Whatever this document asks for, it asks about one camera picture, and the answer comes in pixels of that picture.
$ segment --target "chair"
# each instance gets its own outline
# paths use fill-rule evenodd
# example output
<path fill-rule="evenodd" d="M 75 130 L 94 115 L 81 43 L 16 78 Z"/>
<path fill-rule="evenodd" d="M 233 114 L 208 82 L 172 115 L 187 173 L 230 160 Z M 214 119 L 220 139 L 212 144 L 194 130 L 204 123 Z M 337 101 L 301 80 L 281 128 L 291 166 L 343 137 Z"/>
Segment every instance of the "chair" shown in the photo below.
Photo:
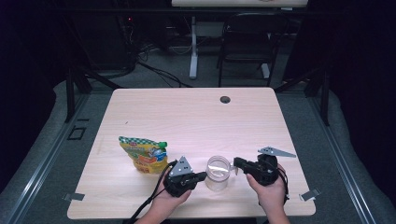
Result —
<path fill-rule="evenodd" d="M 218 68 L 219 87 L 223 79 L 223 63 L 269 63 L 270 86 L 279 42 L 288 28 L 288 19 L 281 14 L 239 13 L 224 22 Z"/>

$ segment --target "table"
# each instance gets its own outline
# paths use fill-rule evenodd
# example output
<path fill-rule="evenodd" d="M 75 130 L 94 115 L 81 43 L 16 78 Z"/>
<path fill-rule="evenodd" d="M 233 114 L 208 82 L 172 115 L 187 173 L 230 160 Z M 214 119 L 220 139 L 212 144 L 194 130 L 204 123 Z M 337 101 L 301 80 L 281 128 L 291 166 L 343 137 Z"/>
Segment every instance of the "table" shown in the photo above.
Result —
<path fill-rule="evenodd" d="M 221 96 L 231 101 L 224 104 Z M 120 147 L 119 136 L 168 143 L 168 161 L 185 156 L 195 173 L 220 155 L 256 161 L 257 150 L 276 147 L 296 154 L 274 91 L 270 88 L 119 89 L 113 92 L 67 215 L 71 219 L 129 218 L 151 195 L 158 175 L 139 173 Z M 288 216 L 310 216 L 313 201 L 297 158 L 278 158 L 289 177 Z M 140 213 L 145 214 L 149 205 Z M 228 187 L 211 191 L 198 183 L 170 218 L 262 217 L 256 193 L 243 172 Z"/>
<path fill-rule="evenodd" d="M 173 7 L 306 7 L 308 0 L 172 0 Z M 198 52 L 196 41 L 196 20 L 191 19 L 191 63 L 190 79 L 197 78 Z M 264 77 L 269 76 L 268 65 L 262 66 Z"/>

